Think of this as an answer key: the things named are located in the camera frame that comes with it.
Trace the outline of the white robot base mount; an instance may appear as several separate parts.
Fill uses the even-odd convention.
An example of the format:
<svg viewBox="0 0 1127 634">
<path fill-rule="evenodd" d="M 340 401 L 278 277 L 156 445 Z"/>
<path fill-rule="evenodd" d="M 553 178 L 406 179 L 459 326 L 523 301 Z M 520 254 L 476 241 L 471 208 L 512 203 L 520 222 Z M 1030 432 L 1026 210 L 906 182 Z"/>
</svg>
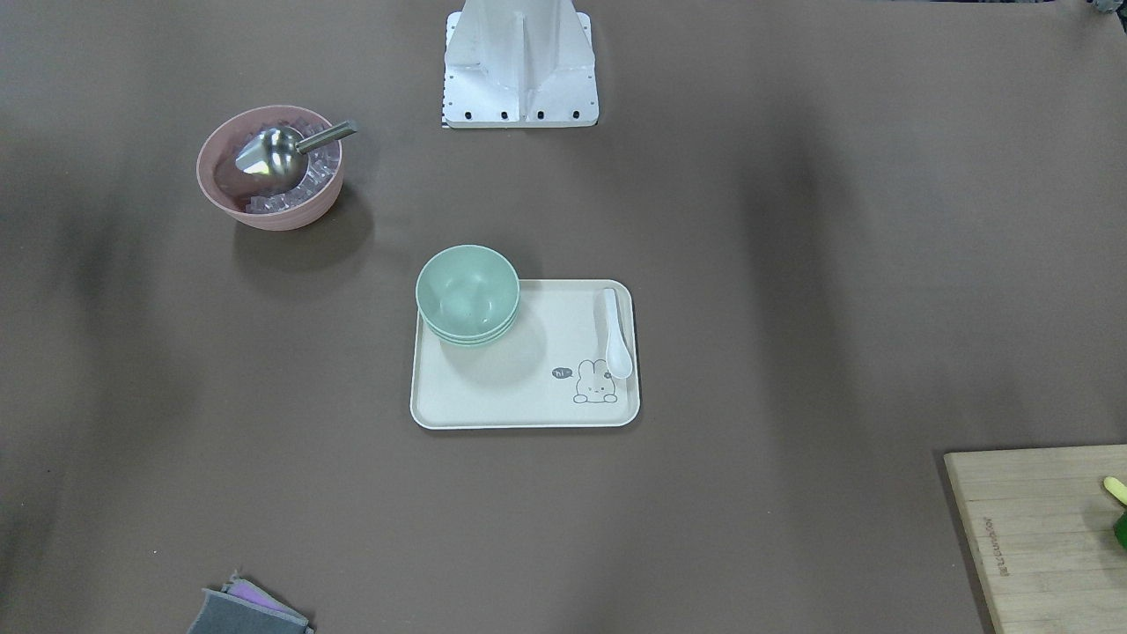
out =
<svg viewBox="0 0 1127 634">
<path fill-rule="evenodd" d="M 592 21 L 571 1 L 467 1 L 446 18 L 449 130 L 566 130 L 600 119 Z"/>
</svg>

